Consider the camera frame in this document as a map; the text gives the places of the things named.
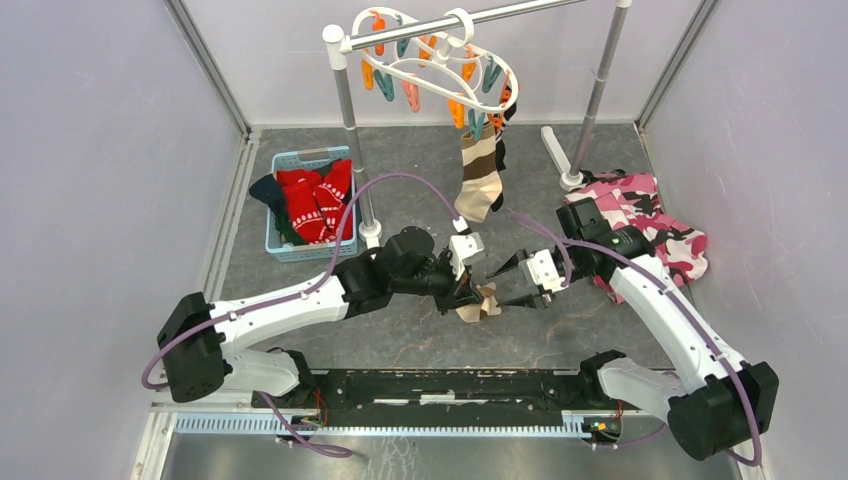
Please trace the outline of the pink clothespin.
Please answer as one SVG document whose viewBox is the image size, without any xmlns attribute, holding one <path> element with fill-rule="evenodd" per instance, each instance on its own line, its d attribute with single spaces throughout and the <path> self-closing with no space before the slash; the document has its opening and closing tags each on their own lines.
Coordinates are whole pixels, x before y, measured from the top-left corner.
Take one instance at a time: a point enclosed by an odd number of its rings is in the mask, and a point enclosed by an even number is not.
<svg viewBox="0 0 848 480">
<path fill-rule="evenodd" d="M 410 110 L 418 113 L 421 110 L 419 87 L 410 81 L 403 81 L 402 87 Z"/>
</svg>

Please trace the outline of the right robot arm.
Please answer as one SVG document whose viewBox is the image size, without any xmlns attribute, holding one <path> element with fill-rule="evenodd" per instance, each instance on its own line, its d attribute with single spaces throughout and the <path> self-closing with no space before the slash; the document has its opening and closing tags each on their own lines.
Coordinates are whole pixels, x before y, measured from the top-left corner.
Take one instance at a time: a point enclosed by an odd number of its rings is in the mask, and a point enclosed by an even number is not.
<svg viewBox="0 0 848 480">
<path fill-rule="evenodd" d="M 727 453 L 748 467 L 760 466 L 761 437 L 779 387 L 776 372 L 766 362 L 748 362 L 715 332 L 638 228 L 613 227 L 592 199 L 556 214 L 559 234 L 526 214 L 511 215 L 556 245 L 519 250 L 501 267 L 522 268 L 531 286 L 511 305 L 541 309 L 574 281 L 598 277 L 639 316 L 674 366 L 672 374 L 663 374 L 617 350 L 598 353 L 579 366 L 580 400 L 591 408 L 616 400 L 651 414 L 695 460 Z"/>
</svg>

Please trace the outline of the red sock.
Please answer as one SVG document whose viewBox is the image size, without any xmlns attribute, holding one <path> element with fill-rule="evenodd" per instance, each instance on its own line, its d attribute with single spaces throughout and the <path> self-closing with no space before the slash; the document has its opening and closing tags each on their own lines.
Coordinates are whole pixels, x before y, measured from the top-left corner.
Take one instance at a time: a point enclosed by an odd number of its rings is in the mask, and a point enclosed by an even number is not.
<svg viewBox="0 0 848 480">
<path fill-rule="evenodd" d="M 285 197 L 289 224 L 307 244 L 353 236 L 353 214 L 342 226 L 353 189 L 351 159 L 333 162 L 326 174 L 296 169 L 278 170 L 274 176 Z"/>
</svg>

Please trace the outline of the white clip hanger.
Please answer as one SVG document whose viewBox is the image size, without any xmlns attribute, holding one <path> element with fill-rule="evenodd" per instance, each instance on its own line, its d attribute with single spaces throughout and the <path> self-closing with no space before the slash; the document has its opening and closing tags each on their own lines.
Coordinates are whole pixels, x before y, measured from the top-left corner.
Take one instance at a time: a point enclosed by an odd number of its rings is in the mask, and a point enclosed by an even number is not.
<svg viewBox="0 0 848 480">
<path fill-rule="evenodd" d="M 477 68 L 470 84 L 461 78 L 461 67 L 466 62 L 466 46 L 478 55 Z M 420 101 L 425 93 L 443 98 L 447 104 L 454 99 L 469 109 L 483 111 L 488 116 L 501 115 L 517 103 L 520 86 L 516 74 L 499 55 L 471 43 L 469 33 L 453 35 L 447 31 L 388 40 L 359 50 L 361 61 L 366 60 L 373 70 L 392 76 L 395 98 L 406 102 L 402 82 L 410 81 L 419 87 Z M 503 72 L 489 93 L 481 90 L 481 79 L 491 55 L 501 65 Z"/>
</svg>

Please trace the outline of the navy blue sock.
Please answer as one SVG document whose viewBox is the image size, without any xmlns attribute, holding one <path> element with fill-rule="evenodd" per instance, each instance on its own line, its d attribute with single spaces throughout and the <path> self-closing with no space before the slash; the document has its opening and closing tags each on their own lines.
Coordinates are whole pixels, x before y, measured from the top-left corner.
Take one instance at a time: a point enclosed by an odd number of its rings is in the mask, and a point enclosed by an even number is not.
<svg viewBox="0 0 848 480">
<path fill-rule="evenodd" d="M 285 194 L 274 174 L 269 173 L 256 180 L 248 193 L 265 204 L 278 220 L 289 221 Z"/>
</svg>

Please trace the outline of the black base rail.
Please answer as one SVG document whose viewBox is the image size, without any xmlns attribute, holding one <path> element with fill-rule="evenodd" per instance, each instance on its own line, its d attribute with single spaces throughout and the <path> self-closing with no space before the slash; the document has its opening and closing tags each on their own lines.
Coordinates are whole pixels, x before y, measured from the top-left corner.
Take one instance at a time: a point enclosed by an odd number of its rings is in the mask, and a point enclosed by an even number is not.
<svg viewBox="0 0 848 480">
<path fill-rule="evenodd" d="M 577 371 L 552 369 L 330 369 L 273 404 L 325 414 L 328 427 L 421 429 L 554 427 L 564 412 L 635 409 L 589 393 Z"/>
</svg>

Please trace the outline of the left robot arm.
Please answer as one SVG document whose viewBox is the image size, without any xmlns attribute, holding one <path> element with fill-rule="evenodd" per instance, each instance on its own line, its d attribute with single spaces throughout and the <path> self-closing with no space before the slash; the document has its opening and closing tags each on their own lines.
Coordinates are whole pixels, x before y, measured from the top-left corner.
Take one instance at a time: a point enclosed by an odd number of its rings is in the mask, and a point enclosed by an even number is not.
<svg viewBox="0 0 848 480">
<path fill-rule="evenodd" d="M 384 245 L 335 265 L 327 277 L 235 301 L 209 302 L 201 292 L 184 296 L 157 336 L 164 389 L 176 403 L 229 390 L 306 405 L 314 381 L 303 354 L 258 351 L 256 344 L 381 310 L 396 295 L 428 297 L 441 313 L 481 301 L 471 283 L 473 264 L 485 256 L 480 235 L 463 232 L 440 253 L 434 248 L 427 231 L 406 227 Z"/>
</svg>

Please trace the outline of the silver white drying rack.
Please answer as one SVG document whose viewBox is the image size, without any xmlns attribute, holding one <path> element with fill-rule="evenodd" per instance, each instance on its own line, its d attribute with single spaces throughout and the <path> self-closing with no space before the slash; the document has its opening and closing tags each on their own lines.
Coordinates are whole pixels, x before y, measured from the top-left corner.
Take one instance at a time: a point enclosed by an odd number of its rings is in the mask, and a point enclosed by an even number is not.
<svg viewBox="0 0 848 480">
<path fill-rule="evenodd" d="M 379 246 L 383 230 L 382 224 L 375 218 L 371 194 L 364 188 L 369 177 L 355 118 L 347 57 L 364 47 L 374 46 L 383 41 L 411 38 L 437 31 L 447 31 L 453 35 L 469 33 L 472 43 L 475 26 L 480 23 L 548 10 L 566 4 L 565 1 L 524 1 L 476 12 L 454 8 L 446 12 L 443 17 L 428 21 L 418 21 L 396 9 L 373 7 L 358 14 L 354 20 L 352 35 L 348 35 L 343 27 L 336 24 L 324 27 L 322 39 L 327 48 L 330 67 L 334 72 L 343 126 L 353 160 L 354 180 L 362 187 L 361 191 L 364 193 L 364 196 L 356 201 L 362 214 L 362 223 L 357 230 L 359 237 L 367 246 Z"/>
</svg>

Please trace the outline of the pink camouflage bag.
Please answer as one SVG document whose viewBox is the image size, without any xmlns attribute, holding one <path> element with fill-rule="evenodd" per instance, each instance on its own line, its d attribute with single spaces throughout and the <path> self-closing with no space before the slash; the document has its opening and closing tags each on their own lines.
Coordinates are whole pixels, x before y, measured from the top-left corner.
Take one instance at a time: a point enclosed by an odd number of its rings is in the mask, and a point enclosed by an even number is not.
<svg viewBox="0 0 848 480">
<path fill-rule="evenodd" d="M 612 228 L 636 227 L 653 245 L 679 287 L 707 272 L 707 235 L 664 211 L 653 174 L 630 174 L 620 169 L 598 174 L 586 171 L 584 179 L 585 186 L 564 196 L 566 204 L 591 199 Z"/>
</svg>

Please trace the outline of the teal clothespin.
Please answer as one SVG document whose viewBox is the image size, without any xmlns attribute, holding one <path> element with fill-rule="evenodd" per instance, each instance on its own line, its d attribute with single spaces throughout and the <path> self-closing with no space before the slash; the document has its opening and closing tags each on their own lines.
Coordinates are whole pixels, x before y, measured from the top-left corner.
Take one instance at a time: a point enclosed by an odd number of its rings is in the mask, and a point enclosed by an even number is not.
<svg viewBox="0 0 848 480">
<path fill-rule="evenodd" d="M 478 112 L 475 109 L 469 109 L 467 113 L 467 125 L 469 135 L 474 142 L 478 142 L 482 137 L 482 131 L 487 121 L 487 114 L 483 111 Z"/>
<path fill-rule="evenodd" d="M 481 90 L 483 93 L 489 93 L 499 76 L 503 72 L 501 65 L 494 59 L 493 56 L 486 56 L 486 67 L 481 79 Z"/>
<path fill-rule="evenodd" d="M 375 71 L 373 73 L 373 77 L 376 86 L 379 88 L 385 100 L 387 102 L 393 102 L 395 100 L 395 88 L 392 76 L 388 73 Z"/>
</svg>

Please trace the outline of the black white-striped sock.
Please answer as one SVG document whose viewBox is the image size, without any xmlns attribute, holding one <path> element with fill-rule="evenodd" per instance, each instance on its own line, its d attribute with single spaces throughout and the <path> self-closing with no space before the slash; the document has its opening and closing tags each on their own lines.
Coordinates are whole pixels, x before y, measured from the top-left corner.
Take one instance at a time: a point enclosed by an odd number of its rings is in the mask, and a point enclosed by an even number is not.
<svg viewBox="0 0 848 480">
<path fill-rule="evenodd" d="M 495 165 L 496 171 L 498 175 L 506 169 L 505 163 L 506 157 L 506 146 L 503 140 L 503 130 L 498 129 L 495 135 Z M 496 197 L 495 201 L 491 204 L 490 210 L 492 212 L 498 212 L 504 204 L 504 187 L 501 187 L 501 191 Z"/>
</svg>

